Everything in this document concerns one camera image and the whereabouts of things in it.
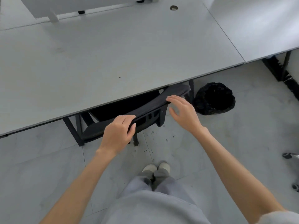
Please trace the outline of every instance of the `shoe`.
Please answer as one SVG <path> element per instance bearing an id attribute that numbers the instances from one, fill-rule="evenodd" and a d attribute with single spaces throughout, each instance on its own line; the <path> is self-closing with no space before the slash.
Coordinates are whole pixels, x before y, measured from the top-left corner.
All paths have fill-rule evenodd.
<path id="1" fill-rule="evenodd" d="M 170 165 L 169 165 L 168 163 L 166 163 L 166 162 L 161 163 L 161 164 L 159 165 L 159 168 L 158 168 L 158 169 L 161 169 L 161 168 L 167 170 L 167 172 L 170 173 Z"/>
<path id="2" fill-rule="evenodd" d="M 157 170 L 157 167 L 153 164 L 149 164 L 142 171 L 145 171 L 145 170 L 150 170 L 152 173 L 154 173 Z"/>

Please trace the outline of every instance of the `gray tile floor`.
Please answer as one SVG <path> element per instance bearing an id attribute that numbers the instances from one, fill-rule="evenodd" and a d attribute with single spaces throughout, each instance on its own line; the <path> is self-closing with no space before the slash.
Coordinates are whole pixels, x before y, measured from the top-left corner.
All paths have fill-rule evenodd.
<path id="1" fill-rule="evenodd" d="M 198 90 L 222 82 L 236 97 L 233 110 L 201 116 L 202 124 L 265 184 L 285 208 L 299 212 L 299 102 L 256 61 L 195 80 Z M 246 223 L 200 144 L 167 115 L 165 124 L 138 134 L 107 167 L 81 223 L 99 223 L 105 209 L 142 168 L 165 160 L 212 224 Z M 82 171 L 101 139 L 78 147 L 62 121 L 0 139 L 0 223 L 38 223 Z"/>

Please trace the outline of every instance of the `white sleeve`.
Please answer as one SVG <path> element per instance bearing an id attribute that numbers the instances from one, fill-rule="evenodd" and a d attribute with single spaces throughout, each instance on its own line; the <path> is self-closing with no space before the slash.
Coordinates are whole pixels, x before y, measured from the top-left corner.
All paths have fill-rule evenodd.
<path id="1" fill-rule="evenodd" d="M 256 224 L 299 224 L 299 214 L 291 211 L 275 211 L 263 215 Z"/>

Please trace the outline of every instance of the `forearm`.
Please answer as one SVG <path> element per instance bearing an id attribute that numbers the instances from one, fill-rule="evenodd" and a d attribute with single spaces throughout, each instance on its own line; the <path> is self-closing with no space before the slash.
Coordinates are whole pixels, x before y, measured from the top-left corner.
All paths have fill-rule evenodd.
<path id="1" fill-rule="evenodd" d="M 102 173 L 114 154 L 98 150 L 92 161 L 77 177 L 40 224 L 79 223 Z"/>
<path id="2" fill-rule="evenodd" d="M 272 193 L 233 157 L 207 130 L 194 133 L 230 196 L 249 223 L 272 211 L 285 211 Z"/>

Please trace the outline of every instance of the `caster wheel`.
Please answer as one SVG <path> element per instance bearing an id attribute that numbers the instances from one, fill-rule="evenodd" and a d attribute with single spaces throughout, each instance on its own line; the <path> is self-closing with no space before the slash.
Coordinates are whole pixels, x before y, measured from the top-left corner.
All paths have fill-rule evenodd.
<path id="1" fill-rule="evenodd" d="M 282 157 L 285 159 L 290 159 L 290 158 L 292 158 L 292 154 L 291 153 L 282 153 Z"/>
<path id="2" fill-rule="evenodd" d="M 292 184 L 292 188 L 293 188 L 296 192 L 299 192 L 299 185 L 298 185 L 298 184 L 293 183 L 293 184 Z"/>

